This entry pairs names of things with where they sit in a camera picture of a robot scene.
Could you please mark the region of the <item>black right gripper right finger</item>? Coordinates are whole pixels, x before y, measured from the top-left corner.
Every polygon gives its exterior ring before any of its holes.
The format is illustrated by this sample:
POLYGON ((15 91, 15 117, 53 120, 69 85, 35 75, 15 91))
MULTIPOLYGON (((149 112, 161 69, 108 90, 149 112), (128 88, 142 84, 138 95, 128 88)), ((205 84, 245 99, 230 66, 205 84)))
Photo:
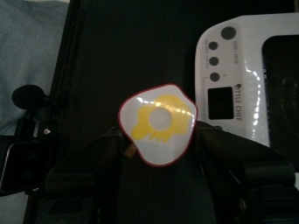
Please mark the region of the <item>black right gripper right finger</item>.
POLYGON ((299 224, 286 158, 205 122, 196 123, 194 142, 217 224, 299 224))

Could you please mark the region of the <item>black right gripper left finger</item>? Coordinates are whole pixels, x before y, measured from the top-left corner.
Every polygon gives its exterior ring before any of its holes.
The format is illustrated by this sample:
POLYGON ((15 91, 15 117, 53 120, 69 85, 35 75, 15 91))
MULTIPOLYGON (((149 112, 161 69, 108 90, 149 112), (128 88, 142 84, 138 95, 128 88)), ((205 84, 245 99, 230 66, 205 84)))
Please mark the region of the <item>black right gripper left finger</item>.
POLYGON ((34 224, 116 224, 125 143, 113 128, 51 167, 34 224))

